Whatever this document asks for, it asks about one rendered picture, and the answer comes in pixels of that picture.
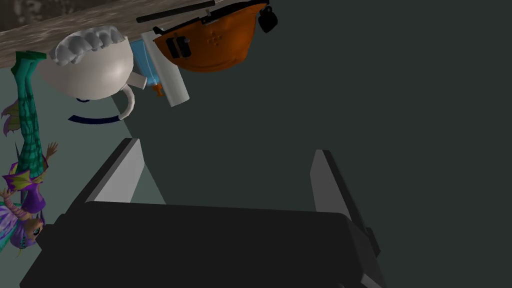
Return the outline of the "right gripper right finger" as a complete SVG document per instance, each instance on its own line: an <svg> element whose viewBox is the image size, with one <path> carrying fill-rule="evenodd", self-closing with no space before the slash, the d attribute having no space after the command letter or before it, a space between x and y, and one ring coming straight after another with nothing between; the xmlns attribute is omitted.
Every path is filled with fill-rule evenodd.
<svg viewBox="0 0 512 288"><path fill-rule="evenodd" d="M366 231L360 211L331 151L315 151L309 178L317 212L343 214L360 230Z"/></svg>

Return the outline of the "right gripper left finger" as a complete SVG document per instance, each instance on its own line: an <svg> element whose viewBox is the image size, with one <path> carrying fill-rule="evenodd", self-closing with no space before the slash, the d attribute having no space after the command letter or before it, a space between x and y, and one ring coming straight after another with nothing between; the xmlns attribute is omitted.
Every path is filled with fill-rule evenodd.
<svg viewBox="0 0 512 288"><path fill-rule="evenodd" d="M71 203L69 209L75 209L91 201L131 202L144 167L140 140L123 139Z"/></svg>

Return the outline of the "fairy doll with green legs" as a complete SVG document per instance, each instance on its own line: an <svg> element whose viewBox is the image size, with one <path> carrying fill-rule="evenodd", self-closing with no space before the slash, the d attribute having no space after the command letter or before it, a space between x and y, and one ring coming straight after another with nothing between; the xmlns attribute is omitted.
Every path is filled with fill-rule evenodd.
<svg viewBox="0 0 512 288"><path fill-rule="evenodd" d="M46 201L40 193L48 169L48 157L57 144L43 153L32 77L39 62L47 58L37 51L17 51L11 68L17 86L17 100L2 111L7 116L4 134L20 130L23 137L17 161L3 176L7 188L0 193L0 252L10 243L20 251L33 246L44 229Z"/></svg>

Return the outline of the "white teapot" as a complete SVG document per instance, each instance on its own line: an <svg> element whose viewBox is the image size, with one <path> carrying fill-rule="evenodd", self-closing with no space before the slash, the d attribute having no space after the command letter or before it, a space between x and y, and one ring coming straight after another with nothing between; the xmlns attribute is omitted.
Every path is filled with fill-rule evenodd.
<svg viewBox="0 0 512 288"><path fill-rule="evenodd" d="M134 55L127 36L112 25L78 30L60 41L37 65L43 79L60 93L80 102L101 100L123 91L128 104L119 115L86 118L72 115L69 121L102 125L128 117L135 106L131 87L143 89L147 78L135 73Z"/></svg>

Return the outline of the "white and blue bottle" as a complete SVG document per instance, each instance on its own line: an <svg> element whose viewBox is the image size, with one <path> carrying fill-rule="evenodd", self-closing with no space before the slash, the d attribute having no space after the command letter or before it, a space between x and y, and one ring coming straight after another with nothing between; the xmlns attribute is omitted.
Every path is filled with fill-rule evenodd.
<svg viewBox="0 0 512 288"><path fill-rule="evenodd" d="M167 98L171 107L180 105L190 99L179 68L171 63L156 46L158 37L152 30L141 35L140 40L130 42L130 47L137 66L147 78L146 86L156 96Z"/></svg>

